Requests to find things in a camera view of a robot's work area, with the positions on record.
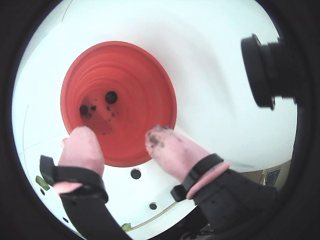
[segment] green leaf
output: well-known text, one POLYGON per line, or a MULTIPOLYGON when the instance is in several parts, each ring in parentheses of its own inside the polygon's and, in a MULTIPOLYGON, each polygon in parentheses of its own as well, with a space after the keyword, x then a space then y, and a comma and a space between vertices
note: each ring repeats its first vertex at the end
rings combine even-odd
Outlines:
POLYGON ((46 183, 46 181, 40 177, 40 176, 36 176, 35 177, 35 182, 37 184, 40 185, 40 187, 42 187, 44 190, 48 191, 50 189, 49 185, 46 183))
POLYGON ((132 227, 131 227, 131 223, 125 223, 121 226, 122 230, 127 232, 129 231, 132 227))

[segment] hole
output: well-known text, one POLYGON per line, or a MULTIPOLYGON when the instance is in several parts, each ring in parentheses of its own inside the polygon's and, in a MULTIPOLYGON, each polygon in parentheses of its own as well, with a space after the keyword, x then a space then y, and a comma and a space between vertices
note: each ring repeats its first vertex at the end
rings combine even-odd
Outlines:
POLYGON ((71 200, 71 204, 72 204, 73 206, 77 206, 77 205, 78 205, 78 203, 77 203, 75 200, 71 200))
POLYGON ((139 169, 133 169, 133 170, 131 171, 131 177, 132 177, 133 179, 139 179, 139 178, 141 177, 141 172, 140 172, 140 170, 139 170, 139 169))
POLYGON ((157 209, 157 204, 155 202, 152 202, 152 203, 149 204, 149 208, 151 210, 156 210, 157 209))
POLYGON ((88 107, 86 105, 82 105, 79 108, 79 111, 80 111, 81 116, 86 116, 87 113, 89 112, 89 109, 88 109, 88 107))
POLYGON ((114 104, 117 101, 118 96, 115 91, 108 91, 104 98, 108 104, 114 104))

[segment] black rim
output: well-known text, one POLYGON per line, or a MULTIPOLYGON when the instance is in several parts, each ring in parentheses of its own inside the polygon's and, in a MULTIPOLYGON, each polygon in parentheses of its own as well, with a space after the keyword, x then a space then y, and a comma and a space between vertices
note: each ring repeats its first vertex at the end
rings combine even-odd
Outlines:
MULTIPOLYGON (((3 191, 6 192, 7 196, 23 196, 25 203, 20 203, 19 199, 8 200, 9 197, 1 197, 0 203, 2 203, 2 206, 5 206, 8 205, 9 202, 13 201, 14 204, 20 204, 21 208, 28 207, 32 209, 30 213, 34 213, 34 217, 39 219, 36 222, 39 224, 42 222, 43 234, 46 233, 45 231, 54 231, 57 232, 57 234, 64 236, 65 239, 80 239, 67 227, 61 224, 34 193, 20 164, 12 130, 12 93, 21 57, 37 27, 51 12, 51 10, 58 3, 60 3, 60 1, 31 1, 34 4, 32 7, 30 7, 29 4, 31 3, 29 2, 24 3, 24 1, 20 0, 17 0, 16 2, 18 2, 20 5, 24 5, 24 7, 21 9, 28 9, 29 12, 25 12, 26 22, 21 25, 17 24, 17 26, 15 26, 16 33, 10 35, 10 38, 15 39, 15 41, 11 42, 12 46, 14 47, 9 47, 7 49, 7 52, 4 53, 4 56, 10 56, 10 58, 7 58, 5 63, 2 63, 1 61, 0 65, 0 78, 3 79, 0 82, 2 103, 1 112, 4 113, 0 118, 0 147, 2 158, 0 167, 2 169, 0 170, 0 182, 4 182, 7 178, 9 178, 15 188, 10 189, 4 184, 1 184, 0 186, 3 191)), ((295 0, 291 3, 292 7, 288 7, 286 1, 284 0, 257 0, 257 2, 259 2, 259 4, 261 4, 269 14, 275 23, 275 26, 278 28, 280 36, 283 37, 288 46, 294 50, 295 57, 299 59, 299 67, 305 72, 305 81, 302 84, 303 103, 298 108, 296 140, 294 143, 288 179, 275 206, 270 209, 270 211, 266 212, 264 219, 262 219, 260 222, 257 222, 255 226, 251 226, 250 229, 247 229, 247 234, 251 234, 253 233, 253 230, 258 231, 259 229, 261 231, 260 233, 266 233, 268 228, 271 228, 271 226, 277 222, 276 219, 281 219, 281 216, 289 214, 287 205, 292 204, 292 201, 297 198, 297 192, 302 191, 304 188, 304 186, 299 185, 299 183, 303 183, 304 181, 308 182, 309 176, 306 176, 306 171, 308 170, 310 172, 311 164, 314 166, 314 168, 319 166, 317 158, 320 154, 317 147, 317 145, 320 143, 320 132, 319 125, 316 124, 317 119, 319 118, 317 109, 320 106, 320 98, 317 96, 317 89, 320 89, 317 77, 320 76, 320 72, 317 66, 320 65, 319 57, 316 55, 318 50, 315 49, 317 44, 320 43, 320 37, 317 35, 319 34, 319 31, 316 27, 313 28, 313 26, 315 26, 315 22, 310 20, 311 17, 303 20, 301 18, 301 16, 304 14, 303 12, 300 13, 300 15, 298 12, 294 12, 294 10, 298 9, 301 5, 303 6, 301 11, 312 13, 312 5, 308 6, 308 4, 311 4, 311 1, 306 1, 304 4, 303 0, 295 0), (306 27, 304 28, 304 25, 301 23, 301 21, 305 21, 303 22, 304 24, 308 23, 309 29, 306 27)), ((15 4, 17 3, 14 1, 11 1, 11 3, 7 4, 9 9, 12 9, 13 12, 15 11, 15 4)), ((313 11, 314 17, 316 16, 316 10, 314 9, 313 11)), ((8 212, 2 210, 2 208, 1 211, 4 212, 5 215, 8 215, 8 212)), ((307 211, 304 212, 306 213, 301 213, 301 216, 308 218, 305 216, 307 211)), ((18 216, 17 214, 17 212, 14 212, 13 216, 11 217, 12 222, 16 221, 18 216)))

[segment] white surface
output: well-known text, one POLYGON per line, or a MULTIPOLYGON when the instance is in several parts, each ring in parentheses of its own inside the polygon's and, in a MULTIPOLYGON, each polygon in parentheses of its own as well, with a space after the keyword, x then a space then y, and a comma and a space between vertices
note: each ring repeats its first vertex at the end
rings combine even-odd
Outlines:
MULTIPOLYGON (((67 136, 60 112, 65 74, 83 51, 106 41, 145 49, 167 71, 177 98, 177 128, 218 153, 239 172, 257 171, 291 159, 296 133, 295 105, 276 99, 274 111, 256 106, 243 64, 240 40, 257 34, 276 41, 270 18, 253 0, 73 0, 63 1, 29 43, 16 78, 12 125, 21 164, 34 190, 51 212, 67 217, 52 190, 43 196, 35 183, 40 155, 58 163, 67 136)), ((122 225, 134 227, 168 208, 177 182, 153 160, 129 168, 106 166, 107 207, 122 225), (149 203, 156 202, 156 210, 149 203)), ((183 201, 150 223, 129 232, 151 238, 192 209, 183 201)))

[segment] pink cuff band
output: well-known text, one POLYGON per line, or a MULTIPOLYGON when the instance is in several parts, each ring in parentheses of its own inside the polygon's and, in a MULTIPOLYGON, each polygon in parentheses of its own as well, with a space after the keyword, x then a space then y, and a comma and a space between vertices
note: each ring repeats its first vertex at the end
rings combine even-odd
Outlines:
POLYGON ((200 180, 190 188, 189 192, 186 195, 186 198, 189 200, 192 199, 200 189, 219 177, 222 173, 228 170, 229 167, 230 163, 228 162, 222 162, 216 165, 212 170, 203 175, 203 177, 201 177, 200 180))

